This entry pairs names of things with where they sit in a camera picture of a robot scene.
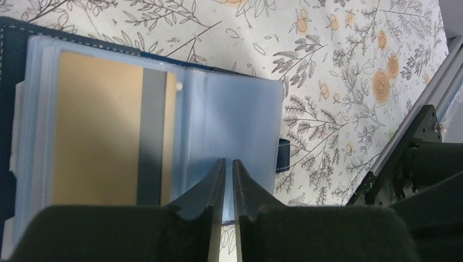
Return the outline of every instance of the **gold card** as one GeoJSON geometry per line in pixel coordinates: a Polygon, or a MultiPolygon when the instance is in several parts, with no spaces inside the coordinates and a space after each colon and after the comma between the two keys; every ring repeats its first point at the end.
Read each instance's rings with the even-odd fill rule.
{"type": "Polygon", "coordinates": [[[175,85],[172,73],[61,54],[51,204],[168,203],[175,85]]]}

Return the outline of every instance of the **binder strap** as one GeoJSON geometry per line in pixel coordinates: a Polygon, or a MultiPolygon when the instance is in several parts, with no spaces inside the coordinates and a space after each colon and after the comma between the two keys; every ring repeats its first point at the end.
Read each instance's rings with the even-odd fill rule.
{"type": "Polygon", "coordinates": [[[278,155],[276,158],[276,173],[281,173],[289,170],[289,140],[281,139],[278,142],[278,155]]]}

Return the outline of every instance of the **floral tablecloth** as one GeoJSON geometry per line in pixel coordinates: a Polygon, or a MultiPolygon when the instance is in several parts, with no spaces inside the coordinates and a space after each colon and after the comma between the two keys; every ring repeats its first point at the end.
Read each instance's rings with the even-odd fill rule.
{"type": "MultiPolygon", "coordinates": [[[[438,0],[0,0],[0,14],[284,82],[288,205],[343,204],[447,55],[438,0]]],[[[236,260],[234,227],[221,261],[236,260]]]]}

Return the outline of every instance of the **screw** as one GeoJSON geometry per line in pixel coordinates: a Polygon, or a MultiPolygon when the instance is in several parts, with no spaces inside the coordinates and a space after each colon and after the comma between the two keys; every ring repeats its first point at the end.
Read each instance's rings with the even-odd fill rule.
{"type": "Polygon", "coordinates": [[[434,131],[436,133],[438,132],[446,132],[447,131],[447,127],[444,125],[444,124],[439,124],[439,123],[436,123],[434,125],[434,131]]]}

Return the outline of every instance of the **gray stripe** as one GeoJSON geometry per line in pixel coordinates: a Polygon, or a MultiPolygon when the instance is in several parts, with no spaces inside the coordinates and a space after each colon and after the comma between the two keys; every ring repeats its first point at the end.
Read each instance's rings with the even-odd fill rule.
{"type": "Polygon", "coordinates": [[[161,202],[166,80],[166,72],[147,68],[143,71],[137,205],[161,202]]]}

